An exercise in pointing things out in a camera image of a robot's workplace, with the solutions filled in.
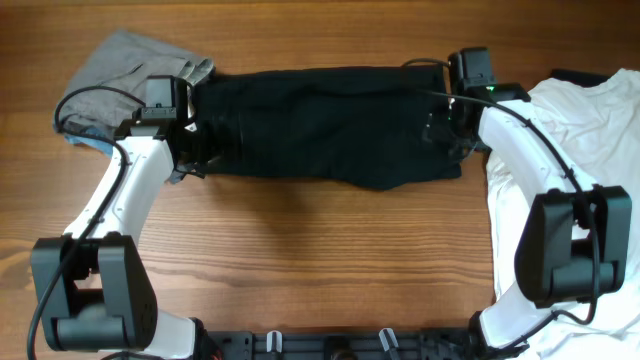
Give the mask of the black shorts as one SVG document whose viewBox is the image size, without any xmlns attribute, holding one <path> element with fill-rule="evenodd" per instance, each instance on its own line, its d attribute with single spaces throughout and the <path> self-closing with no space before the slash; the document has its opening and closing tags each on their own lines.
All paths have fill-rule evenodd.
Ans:
<svg viewBox="0 0 640 360">
<path fill-rule="evenodd" d="M 316 177 L 389 190 L 455 179 L 438 66 L 343 67 L 218 75 L 195 88 L 209 174 Z"/>
</svg>

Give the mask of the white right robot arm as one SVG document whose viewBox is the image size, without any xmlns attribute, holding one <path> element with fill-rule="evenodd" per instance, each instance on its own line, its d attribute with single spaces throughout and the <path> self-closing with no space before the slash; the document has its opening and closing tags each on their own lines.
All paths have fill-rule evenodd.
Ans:
<svg viewBox="0 0 640 360">
<path fill-rule="evenodd" d="M 481 101 L 478 136 L 500 155 L 528 202 L 510 267 L 515 279 L 476 313 L 465 341 L 478 359 L 514 357 L 549 325 L 593 324 L 599 299 L 624 282 L 632 201 L 584 172 L 528 100 Z"/>
</svg>

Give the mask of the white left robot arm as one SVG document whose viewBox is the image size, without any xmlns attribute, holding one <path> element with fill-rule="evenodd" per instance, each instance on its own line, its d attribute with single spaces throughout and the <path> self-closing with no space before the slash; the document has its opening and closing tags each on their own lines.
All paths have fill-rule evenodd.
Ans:
<svg viewBox="0 0 640 360">
<path fill-rule="evenodd" d="M 31 253 L 38 297 L 30 329 L 55 351 L 109 358 L 221 359 L 196 318 L 159 308 L 137 246 L 190 132 L 179 120 L 126 120 L 110 140 L 109 167 L 81 214 Z"/>
</svg>

